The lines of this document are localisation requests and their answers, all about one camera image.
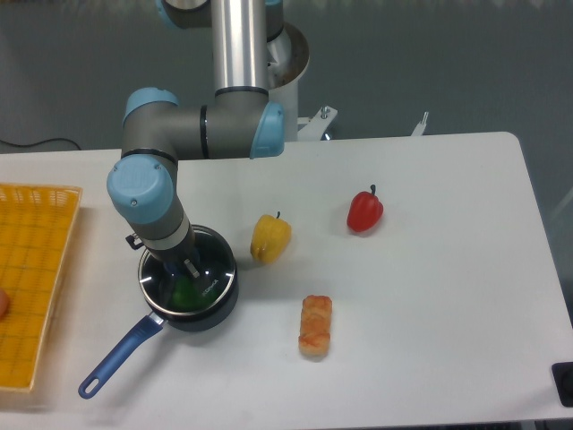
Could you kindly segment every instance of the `blue joint cap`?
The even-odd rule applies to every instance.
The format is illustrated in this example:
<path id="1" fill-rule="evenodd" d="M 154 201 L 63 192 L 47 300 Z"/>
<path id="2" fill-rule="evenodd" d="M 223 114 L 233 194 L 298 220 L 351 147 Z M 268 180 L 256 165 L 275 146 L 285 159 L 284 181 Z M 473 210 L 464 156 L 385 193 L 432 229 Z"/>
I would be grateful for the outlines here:
<path id="1" fill-rule="evenodd" d="M 252 140 L 251 159 L 277 157 L 285 150 L 285 113 L 270 101 L 262 111 L 261 121 Z"/>
<path id="2" fill-rule="evenodd" d="M 144 154 L 129 155 L 115 164 L 107 175 L 107 192 L 120 215 L 134 224 L 163 217 L 175 196 L 167 169 Z"/>
<path id="3" fill-rule="evenodd" d="M 173 23 L 173 21 L 171 21 L 171 18 L 169 18 L 169 15 L 167 15 L 167 11 L 165 10 L 165 7 L 163 6 L 163 2 L 161 0 L 155 0 L 155 6 L 158 9 L 158 14 L 159 14 L 159 17 L 161 17 L 161 21 L 163 21 L 163 23 L 166 25 L 166 27 L 168 27 L 170 29 L 180 30 L 179 27 L 177 27 Z"/>
<path id="4" fill-rule="evenodd" d="M 131 114 L 135 109 L 140 108 L 143 105 L 147 105 L 148 103 L 154 103 L 156 101 L 166 101 L 168 103 L 173 103 L 176 106 L 179 106 L 179 100 L 175 96 L 173 92 L 169 92 L 167 90 L 160 90 L 159 88 L 140 88 L 139 90 L 132 93 L 127 100 L 127 105 L 125 106 L 125 115 L 124 115 L 124 122 L 125 119 Z"/>

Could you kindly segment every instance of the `white bracket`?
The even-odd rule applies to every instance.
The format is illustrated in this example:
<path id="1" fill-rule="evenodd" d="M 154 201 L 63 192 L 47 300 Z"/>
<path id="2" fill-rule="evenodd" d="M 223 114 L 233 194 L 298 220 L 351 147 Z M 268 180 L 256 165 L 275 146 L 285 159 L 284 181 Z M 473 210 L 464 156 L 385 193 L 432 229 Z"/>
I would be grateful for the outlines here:
<path id="1" fill-rule="evenodd" d="M 299 142 L 320 141 L 337 115 L 338 111 L 335 108 L 323 106 L 313 118 L 298 118 L 298 126 L 302 128 L 298 131 L 297 140 Z"/>

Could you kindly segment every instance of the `yellow bell pepper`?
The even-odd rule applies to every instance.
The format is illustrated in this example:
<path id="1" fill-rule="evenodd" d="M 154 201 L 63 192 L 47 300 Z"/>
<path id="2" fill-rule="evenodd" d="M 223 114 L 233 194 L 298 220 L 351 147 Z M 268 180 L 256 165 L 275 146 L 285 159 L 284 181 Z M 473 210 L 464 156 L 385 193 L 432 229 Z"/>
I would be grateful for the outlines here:
<path id="1" fill-rule="evenodd" d="M 251 255 L 255 260 L 269 264 L 277 260 L 290 241 L 290 224 L 271 215 L 263 215 L 254 226 Z"/>

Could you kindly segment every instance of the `black cable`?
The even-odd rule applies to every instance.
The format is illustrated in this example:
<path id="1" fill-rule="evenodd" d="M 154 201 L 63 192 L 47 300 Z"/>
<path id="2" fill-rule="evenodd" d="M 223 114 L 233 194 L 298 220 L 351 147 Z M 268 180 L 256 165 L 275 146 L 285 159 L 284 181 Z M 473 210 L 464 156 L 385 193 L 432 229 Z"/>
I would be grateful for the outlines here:
<path id="1" fill-rule="evenodd" d="M 7 141 L 3 141 L 2 139 L 0 139 L 0 143 L 4 144 L 6 146 L 12 146 L 13 148 L 32 148 L 34 146 L 39 146 L 39 145 L 43 145 L 44 143 L 50 143 L 50 142 L 68 142 L 68 143 L 71 143 L 78 151 L 81 151 L 81 146 L 79 145 L 78 142 L 73 141 L 72 139 L 68 139 L 66 137 L 53 137 L 51 139 L 45 139 L 43 141 L 28 143 L 28 144 L 23 144 L 23 145 L 20 145 L 18 143 L 11 143 L 11 142 L 7 142 Z"/>

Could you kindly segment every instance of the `white table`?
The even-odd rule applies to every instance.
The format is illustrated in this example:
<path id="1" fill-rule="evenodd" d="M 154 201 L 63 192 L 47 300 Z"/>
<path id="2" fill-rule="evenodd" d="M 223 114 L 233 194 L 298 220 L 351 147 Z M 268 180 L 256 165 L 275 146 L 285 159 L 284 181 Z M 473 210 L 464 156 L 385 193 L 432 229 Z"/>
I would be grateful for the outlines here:
<path id="1" fill-rule="evenodd" d="M 92 400 L 79 383 L 149 309 L 140 252 L 106 192 L 118 150 L 0 157 L 0 181 L 83 187 L 36 389 L 0 394 L 2 428 L 303 429 L 573 417 L 551 365 L 573 360 L 550 249 L 507 133 L 293 142 L 276 159 L 182 162 L 193 223 L 221 233 L 241 292 L 218 327 L 166 327 Z M 385 206 L 349 234 L 358 192 Z M 252 228 L 281 211 L 294 237 L 251 263 Z M 300 356 L 301 302 L 334 302 L 332 345 Z"/>

